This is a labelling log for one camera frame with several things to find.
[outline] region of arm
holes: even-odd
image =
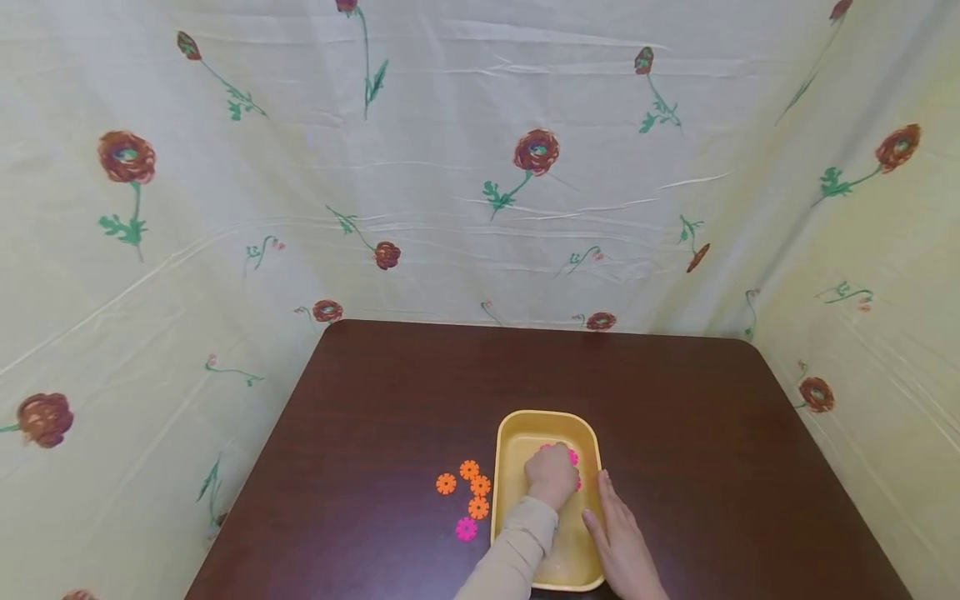
[[[503,531],[454,600],[526,600],[534,573],[550,551],[560,518],[531,496],[507,515]]]

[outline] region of table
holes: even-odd
[[[467,486],[434,482],[466,459],[492,475],[497,425],[521,408],[593,426],[672,600],[910,597],[746,343],[343,321],[187,599],[449,600],[490,520],[458,541]]]

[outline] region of orange plastic gear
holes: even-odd
[[[474,496],[467,504],[467,514],[470,518],[480,520],[490,514],[490,502],[483,496]]]
[[[457,489],[457,478],[450,473],[437,477],[437,492],[441,495],[451,495]]]
[[[473,481],[480,476],[480,466],[477,465],[476,461],[464,461],[460,465],[460,476],[467,481]]]
[[[470,482],[470,491],[475,496],[485,496],[490,493],[490,479],[487,475],[479,475]]]

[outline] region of hand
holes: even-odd
[[[597,483],[607,531],[591,511],[584,511],[583,517],[600,555],[607,583],[623,600],[669,600],[660,586],[657,567],[636,526],[634,514],[616,495],[605,469],[597,475]]]
[[[570,464],[570,452],[564,443],[541,448],[523,470],[530,484],[527,495],[557,513],[577,490],[577,469]]]

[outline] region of right hand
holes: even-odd
[[[583,518],[596,545],[607,583],[623,600],[669,600],[634,514],[616,495],[605,469],[597,475],[597,484],[607,530],[604,531],[600,519],[590,510],[584,511]]]

